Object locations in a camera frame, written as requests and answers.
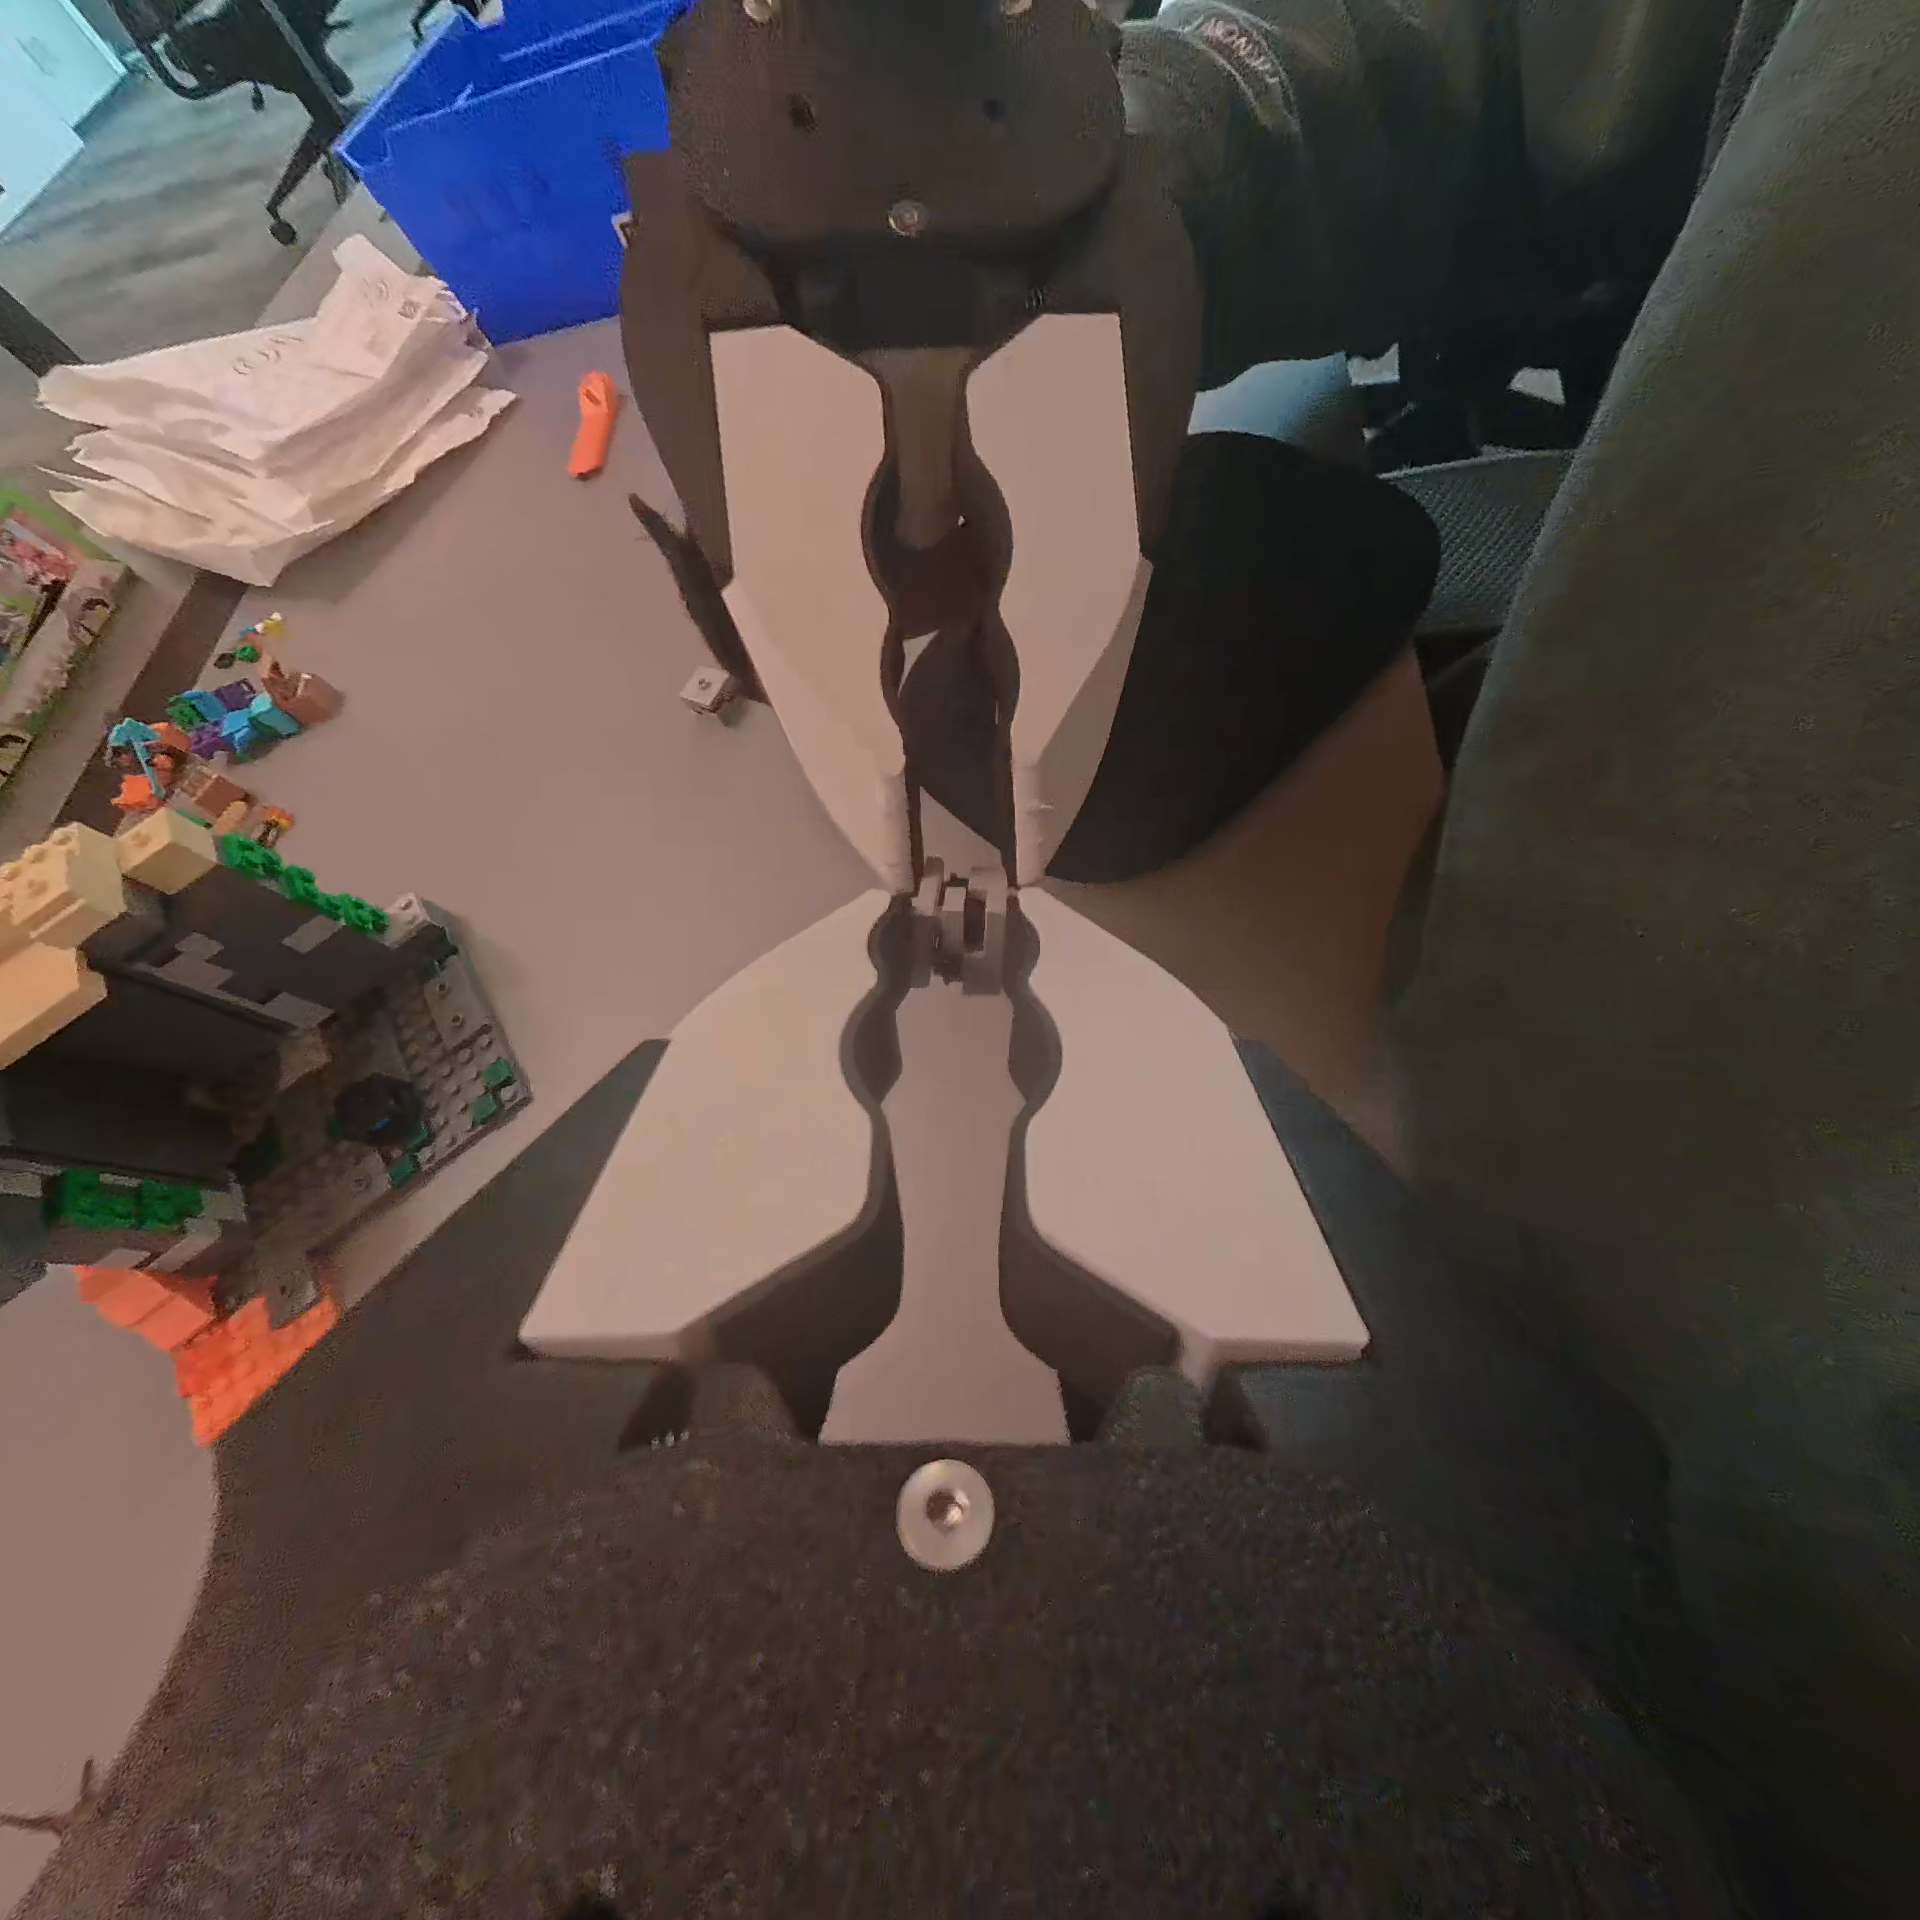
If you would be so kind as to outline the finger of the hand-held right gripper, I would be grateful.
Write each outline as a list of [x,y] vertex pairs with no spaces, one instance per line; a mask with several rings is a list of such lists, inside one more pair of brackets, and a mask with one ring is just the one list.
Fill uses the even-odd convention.
[[905,745],[881,689],[890,614],[866,553],[884,420],[874,377],[791,327],[710,335],[730,580],[724,602],[831,825],[905,896]]
[[1042,314],[978,364],[967,423],[1010,520],[999,623],[1015,648],[1008,725],[1015,881],[1044,877],[1088,799],[1135,648],[1149,559],[1119,319]]

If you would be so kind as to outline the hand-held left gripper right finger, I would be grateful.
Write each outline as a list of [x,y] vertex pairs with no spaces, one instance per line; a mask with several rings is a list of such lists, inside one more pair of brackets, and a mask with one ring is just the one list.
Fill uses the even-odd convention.
[[1000,1314],[1042,1362],[1353,1362],[1368,1327],[1232,1031],[1068,902],[1010,927]]

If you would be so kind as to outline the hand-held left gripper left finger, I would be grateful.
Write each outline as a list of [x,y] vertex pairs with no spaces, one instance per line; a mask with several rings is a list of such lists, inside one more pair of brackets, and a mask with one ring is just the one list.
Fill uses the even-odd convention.
[[708,1357],[730,1309],[853,1233],[880,1111],[848,1036],[898,904],[857,896],[678,1018],[519,1320],[528,1352]]

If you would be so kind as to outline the small grey brick assembly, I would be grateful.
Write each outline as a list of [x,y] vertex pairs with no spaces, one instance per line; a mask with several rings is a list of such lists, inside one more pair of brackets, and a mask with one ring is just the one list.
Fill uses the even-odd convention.
[[954,868],[935,855],[925,856],[912,900],[909,988],[1000,994],[1010,896],[997,862]]

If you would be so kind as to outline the person's right forearm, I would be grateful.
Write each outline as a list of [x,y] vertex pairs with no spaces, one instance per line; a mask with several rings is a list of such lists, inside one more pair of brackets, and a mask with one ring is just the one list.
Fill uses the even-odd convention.
[[1632,311],[1792,4],[1184,2],[1119,26],[1201,385]]

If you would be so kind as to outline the grey desk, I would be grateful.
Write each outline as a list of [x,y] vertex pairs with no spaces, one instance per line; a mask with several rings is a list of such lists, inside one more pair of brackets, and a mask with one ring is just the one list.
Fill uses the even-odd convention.
[[[713,985],[868,881],[816,806],[772,718],[697,718],[705,658],[629,510],[668,506],[641,424],[608,473],[565,477],[576,380],[612,370],[617,324],[497,357],[519,397],[486,437],[393,506],[292,566],[257,601],[344,713],[269,759],[292,858],[377,902],[421,893],[470,932],[528,1070],[532,1105],[401,1194],[338,1253],[344,1319],[216,1450],[196,1447],[167,1357],[106,1325],[60,1265],[4,1304],[4,1809],[63,1807],[146,1710],[199,1596],[244,1460],[281,1428],[294,1466],[250,1466],[266,1521],[310,1556],[292,1604],[317,1628],[358,1592],[316,1530],[304,1466],[357,1472],[354,1441],[398,1439],[351,1488],[344,1548],[398,1529],[401,1564],[460,1549],[493,1502],[609,1463],[638,1381],[543,1381],[505,1350],[519,1325],[488,1287],[538,1282],[638,1086],[623,1065]],[[1232,829],[1151,879],[1071,902],[1149,953],[1224,1023],[1282,1056],[1396,1158],[1380,1061],[1384,921],[1442,777],[1402,655]],[[889,1095],[902,1149],[905,1314],[858,1359],[831,1438],[905,1431],[921,1386],[942,1425],[1040,1433],[1042,1373],[970,1327],[992,1297],[985,1164],[935,1141],[938,1071],[1004,1038],[997,1008],[914,994]],[[426,1362],[503,1372],[506,1408],[441,1393]]]

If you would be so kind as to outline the grey mesh chair seat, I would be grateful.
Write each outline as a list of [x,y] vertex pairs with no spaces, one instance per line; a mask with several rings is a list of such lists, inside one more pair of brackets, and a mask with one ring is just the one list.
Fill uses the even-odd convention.
[[1439,542],[1415,640],[1502,628],[1569,463],[1567,447],[1494,447],[1463,461],[1380,470],[1425,512]]

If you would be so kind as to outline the blue plastic bin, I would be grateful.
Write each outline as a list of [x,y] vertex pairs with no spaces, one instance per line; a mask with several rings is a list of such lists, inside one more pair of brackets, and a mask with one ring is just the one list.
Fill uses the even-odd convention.
[[612,317],[629,153],[668,141],[661,2],[455,15],[357,113],[338,158],[496,345]]

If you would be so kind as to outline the stack of white paper bags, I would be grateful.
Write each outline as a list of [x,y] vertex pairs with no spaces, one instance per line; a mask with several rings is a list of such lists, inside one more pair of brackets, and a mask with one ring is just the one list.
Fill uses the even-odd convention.
[[514,406],[444,278],[364,232],[332,262],[304,319],[47,372],[40,406],[79,426],[54,503],[97,536],[264,588]]

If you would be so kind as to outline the dark green sweatshirt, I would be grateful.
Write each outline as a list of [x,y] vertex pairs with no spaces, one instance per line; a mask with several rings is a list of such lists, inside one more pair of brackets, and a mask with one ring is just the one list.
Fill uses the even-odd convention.
[[1914,1914],[1914,26],[1743,9],[1398,1023],[1415,1177],[1658,1433],[1793,1914]]

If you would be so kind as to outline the brick cave model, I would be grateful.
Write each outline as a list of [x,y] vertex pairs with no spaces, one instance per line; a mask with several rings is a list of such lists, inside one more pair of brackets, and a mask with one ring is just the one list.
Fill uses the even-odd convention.
[[170,809],[4,858],[4,1300],[70,1269],[170,1362],[204,1449],[338,1325],[341,1242],[530,1100],[417,896]]

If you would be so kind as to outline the cluster of colourful toy figures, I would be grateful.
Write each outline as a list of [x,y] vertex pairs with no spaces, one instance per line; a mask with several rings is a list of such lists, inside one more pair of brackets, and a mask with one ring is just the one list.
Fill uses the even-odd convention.
[[344,713],[344,695],[320,674],[279,658],[285,614],[244,625],[210,662],[212,681],[173,693],[158,722],[122,714],[103,740],[113,777],[111,828],[120,836],[167,810],[212,836],[279,850],[294,828],[262,799],[247,767]]

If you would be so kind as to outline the black office chair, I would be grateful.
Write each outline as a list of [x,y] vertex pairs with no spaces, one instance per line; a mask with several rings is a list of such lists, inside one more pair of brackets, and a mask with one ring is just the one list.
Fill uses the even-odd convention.
[[254,111],[264,109],[269,92],[300,104],[300,141],[262,204],[279,247],[300,239],[285,206],[306,178],[322,174],[332,204],[348,201],[351,170],[334,148],[366,101],[332,44],[357,20],[357,4],[113,2],[109,9],[138,61],[177,101],[204,103],[240,88]]

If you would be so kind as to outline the green toy set box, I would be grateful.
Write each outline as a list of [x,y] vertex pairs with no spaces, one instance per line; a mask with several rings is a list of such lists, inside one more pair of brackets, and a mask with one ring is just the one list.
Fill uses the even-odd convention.
[[10,476],[2,479],[2,786],[118,609],[130,566]]

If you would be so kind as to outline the brown toy pickaxe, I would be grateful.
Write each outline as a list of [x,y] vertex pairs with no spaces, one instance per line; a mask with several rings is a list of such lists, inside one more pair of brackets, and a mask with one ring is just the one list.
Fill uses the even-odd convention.
[[2,1809],[0,1823],[4,1832],[40,1834],[62,1842],[89,1823],[101,1805],[101,1768],[96,1757],[84,1757],[79,1768],[79,1785],[72,1798],[62,1807],[45,1807],[36,1813]]

